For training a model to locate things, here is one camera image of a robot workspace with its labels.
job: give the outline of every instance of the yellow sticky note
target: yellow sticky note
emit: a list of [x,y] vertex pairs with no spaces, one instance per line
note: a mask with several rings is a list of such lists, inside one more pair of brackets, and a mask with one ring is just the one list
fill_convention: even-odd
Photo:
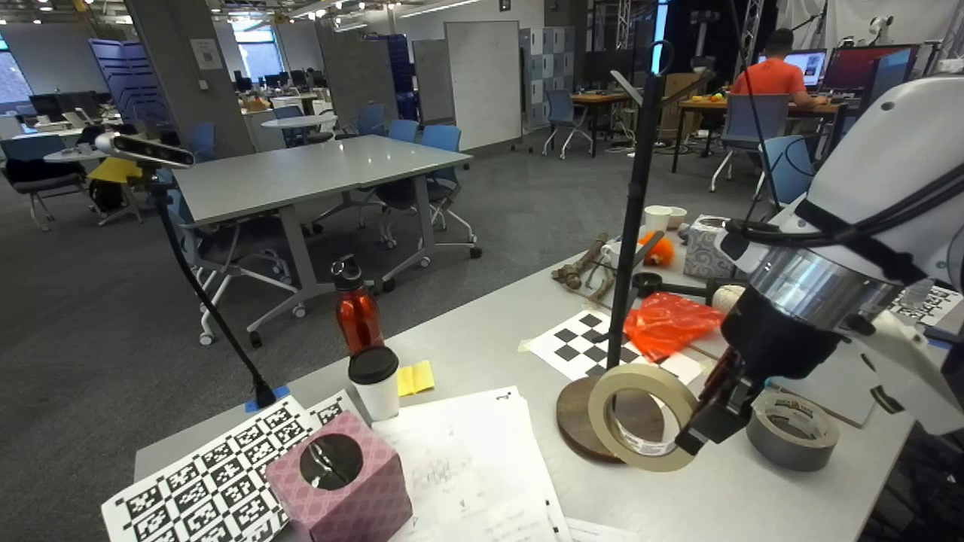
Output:
[[423,395],[435,388],[435,374],[427,363],[397,369],[397,399]]

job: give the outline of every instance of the window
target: window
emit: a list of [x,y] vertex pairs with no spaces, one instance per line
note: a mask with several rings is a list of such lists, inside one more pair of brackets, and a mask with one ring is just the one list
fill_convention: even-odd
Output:
[[30,84],[0,37],[0,111],[30,111]]
[[284,73],[279,43],[270,25],[238,22],[233,28],[234,28],[248,80],[267,80],[267,76]]

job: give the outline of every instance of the whiteboard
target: whiteboard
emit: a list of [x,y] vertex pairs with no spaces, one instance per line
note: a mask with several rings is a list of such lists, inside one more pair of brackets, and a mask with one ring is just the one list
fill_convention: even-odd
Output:
[[522,138],[522,70],[516,22],[445,22],[461,148]]

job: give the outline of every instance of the pillar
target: pillar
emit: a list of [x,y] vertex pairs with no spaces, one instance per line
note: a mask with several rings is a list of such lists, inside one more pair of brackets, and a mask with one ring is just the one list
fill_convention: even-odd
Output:
[[253,153],[204,0],[127,0],[184,146],[214,125],[214,156]]

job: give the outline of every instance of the gray tape roll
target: gray tape roll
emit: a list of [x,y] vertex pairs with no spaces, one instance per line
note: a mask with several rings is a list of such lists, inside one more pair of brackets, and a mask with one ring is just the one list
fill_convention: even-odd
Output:
[[748,437],[778,467],[822,471],[841,432],[818,404],[769,388],[753,404]]
[[597,439],[624,465],[640,471],[682,471],[692,462],[679,445],[666,445],[647,454],[653,445],[627,433],[612,415],[612,401],[621,392],[646,392],[658,399],[674,423],[683,428],[692,418],[696,399],[687,385],[682,385],[670,370],[658,366],[624,366],[608,370],[592,392],[588,415]]

